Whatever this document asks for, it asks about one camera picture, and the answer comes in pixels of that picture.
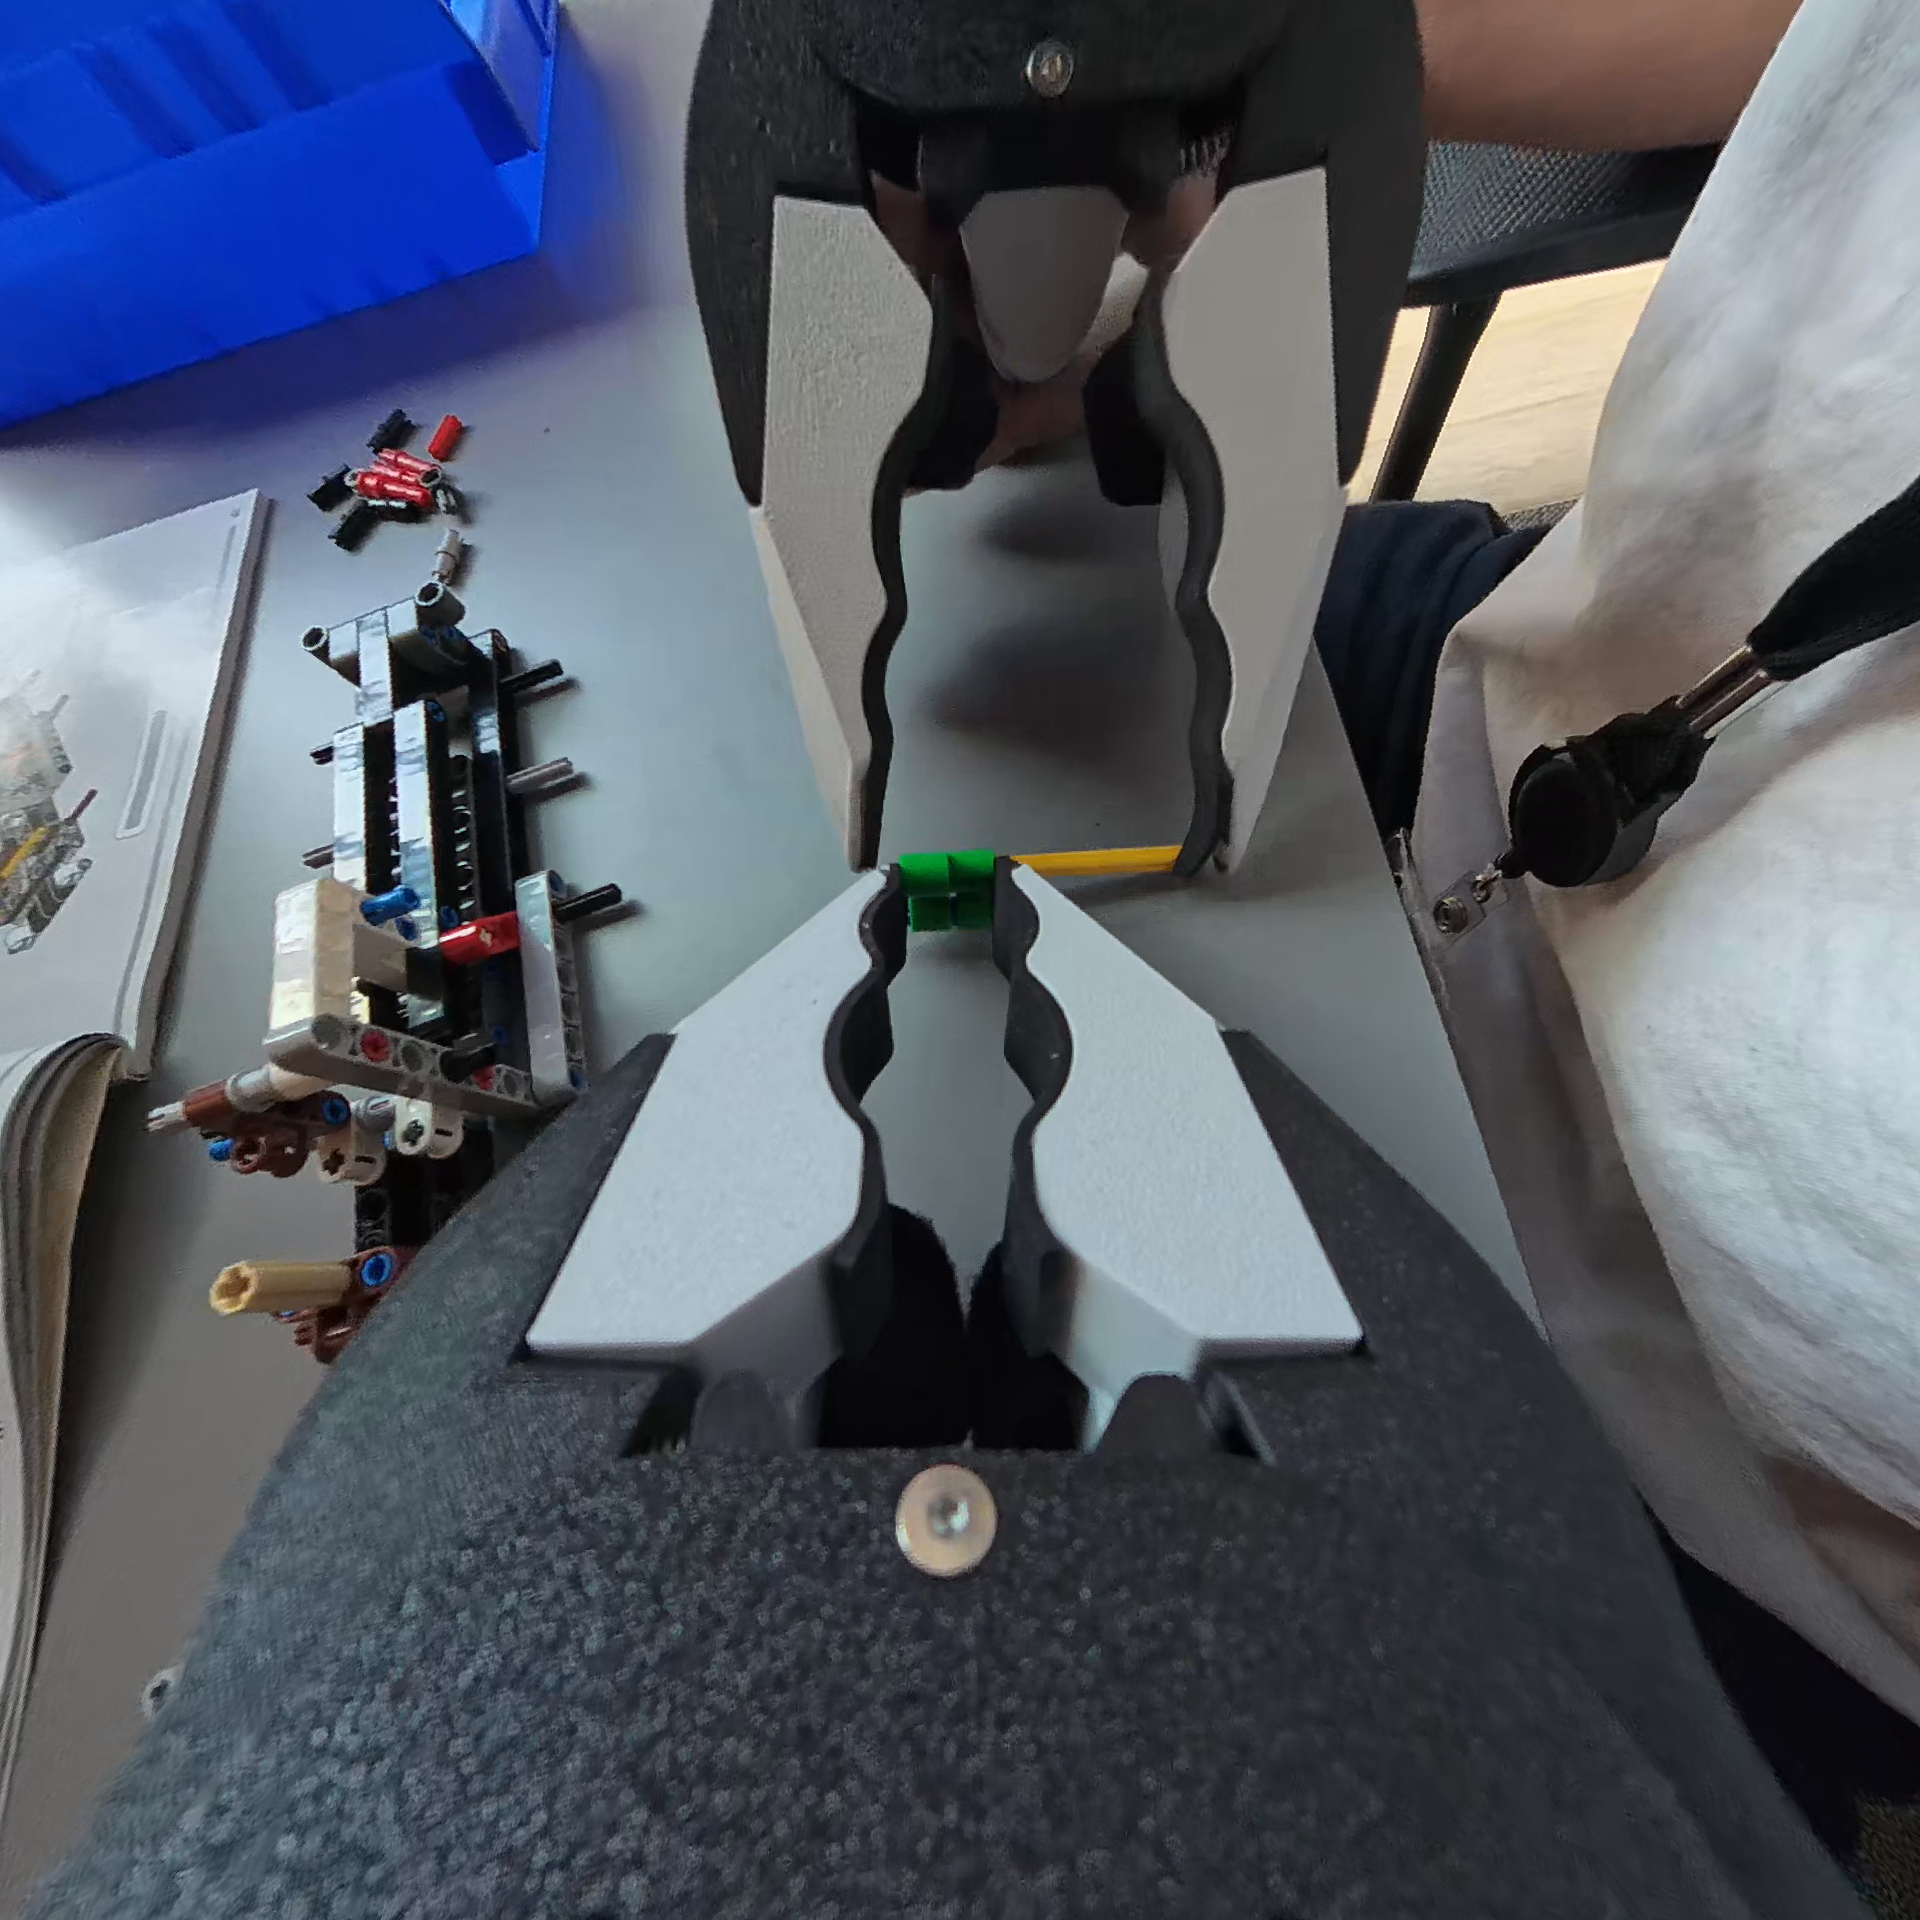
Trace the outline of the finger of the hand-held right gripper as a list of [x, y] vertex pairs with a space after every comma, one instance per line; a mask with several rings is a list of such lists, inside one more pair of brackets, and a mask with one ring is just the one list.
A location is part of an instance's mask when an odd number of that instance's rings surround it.
[[945, 288], [855, 203], [775, 200], [752, 529], [807, 753], [855, 873], [877, 862], [905, 623], [905, 483], [951, 387]]
[[1227, 190], [1141, 299], [1141, 416], [1183, 510], [1191, 822], [1175, 870], [1235, 867], [1288, 729], [1346, 492], [1323, 166]]

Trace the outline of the grey black lego chassis assembly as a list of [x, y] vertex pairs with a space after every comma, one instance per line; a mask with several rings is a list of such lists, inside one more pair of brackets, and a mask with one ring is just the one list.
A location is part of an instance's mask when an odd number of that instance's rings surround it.
[[263, 1315], [339, 1357], [425, 1245], [587, 1088], [574, 935], [623, 908], [534, 862], [526, 807], [579, 784], [527, 760], [521, 708], [559, 660], [517, 662], [457, 592], [328, 629], [304, 651], [352, 687], [331, 833], [272, 910], [261, 1061], [149, 1110], [237, 1176], [312, 1171], [352, 1190], [352, 1247], [222, 1268], [216, 1315]]

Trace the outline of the white shirt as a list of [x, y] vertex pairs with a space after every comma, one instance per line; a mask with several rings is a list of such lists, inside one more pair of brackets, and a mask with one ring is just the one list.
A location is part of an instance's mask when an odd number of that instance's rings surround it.
[[1667, 1533], [1915, 1721], [1915, 629], [1771, 691], [1643, 862], [1441, 887], [1522, 758], [1723, 662], [1915, 479], [1917, 6], [1801, 5], [1606, 398], [1451, 630], [1407, 916], [1550, 1344]]

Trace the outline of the person's right hand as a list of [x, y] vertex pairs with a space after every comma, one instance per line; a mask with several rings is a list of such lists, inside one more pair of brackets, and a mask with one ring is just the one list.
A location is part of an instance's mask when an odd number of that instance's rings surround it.
[[1085, 383], [1088, 366], [1073, 366], [1042, 383], [1000, 379], [994, 387], [994, 432], [974, 472], [1049, 464], [1081, 448], [1088, 437]]

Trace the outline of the dark blue trousers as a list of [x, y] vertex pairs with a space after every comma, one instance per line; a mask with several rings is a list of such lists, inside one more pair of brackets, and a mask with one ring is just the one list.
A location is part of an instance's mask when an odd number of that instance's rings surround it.
[[1346, 510], [1312, 636], [1383, 840], [1411, 827], [1446, 638], [1542, 540], [1479, 500]]

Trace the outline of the person's right forearm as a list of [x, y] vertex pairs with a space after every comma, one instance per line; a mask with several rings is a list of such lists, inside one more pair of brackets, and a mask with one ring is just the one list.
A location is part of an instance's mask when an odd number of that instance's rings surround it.
[[1433, 141], [1554, 153], [1715, 147], [1794, 1], [1419, 1]]

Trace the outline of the green lego piece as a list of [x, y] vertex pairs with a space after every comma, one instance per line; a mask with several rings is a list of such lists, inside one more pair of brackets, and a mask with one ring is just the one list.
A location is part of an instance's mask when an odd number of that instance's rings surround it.
[[896, 876], [911, 933], [989, 929], [998, 857], [989, 847], [899, 855]]

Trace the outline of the blue plastic bin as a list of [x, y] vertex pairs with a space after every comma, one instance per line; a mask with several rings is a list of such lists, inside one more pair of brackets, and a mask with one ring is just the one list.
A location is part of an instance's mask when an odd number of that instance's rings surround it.
[[552, 1], [5, 1], [1, 422], [537, 249]]

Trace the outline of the black mesh chair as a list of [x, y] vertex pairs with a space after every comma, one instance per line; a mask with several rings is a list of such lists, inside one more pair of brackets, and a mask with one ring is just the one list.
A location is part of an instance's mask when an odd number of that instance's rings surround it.
[[1715, 158], [1714, 144], [1609, 153], [1431, 144], [1402, 297], [1425, 312], [1423, 341], [1370, 497], [1415, 497], [1503, 295], [1663, 261]]

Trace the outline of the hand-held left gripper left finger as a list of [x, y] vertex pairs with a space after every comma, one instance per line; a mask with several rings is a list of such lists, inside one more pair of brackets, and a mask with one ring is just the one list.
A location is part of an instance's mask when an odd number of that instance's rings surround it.
[[832, 1445], [832, 1385], [896, 1309], [863, 1094], [893, 1055], [905, 893], [861, 873], [665, 1038], [521, 1339], [526, 1382], [658, 1371], [758, 1389], [766, 1436]]

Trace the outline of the pile of red black pins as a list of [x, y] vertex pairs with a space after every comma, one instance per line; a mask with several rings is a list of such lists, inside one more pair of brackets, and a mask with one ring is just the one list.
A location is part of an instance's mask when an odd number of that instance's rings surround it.
[[466, 440], [467, 422], [458, 414], [421, 421], [390, 407], [369, 428], [363, 454], [323, 471], [304, 496], [326, 519], [326, 544], [353, 552], [390, 523], [466, 525], [466, 493], [451, 471]]

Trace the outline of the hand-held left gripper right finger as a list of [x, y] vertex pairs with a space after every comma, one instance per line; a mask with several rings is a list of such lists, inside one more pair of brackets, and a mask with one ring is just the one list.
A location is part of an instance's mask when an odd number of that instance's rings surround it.
[[1093, 1452], [1143, 1380], [1329, 1360], [1361, 1327], [1223, 1028], [1035, 868], [1000, 862], [991, 958], [1026, 1110], [998, 1233], [1021, 1355]]

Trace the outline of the lego instruction booklet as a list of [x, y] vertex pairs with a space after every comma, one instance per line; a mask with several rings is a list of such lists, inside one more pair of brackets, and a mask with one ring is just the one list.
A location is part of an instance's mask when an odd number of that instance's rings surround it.
[[267, 502], [5, 571], [1, 1780], [39, 1640], [73, 1238], [106, 1092], [153, 1070]]

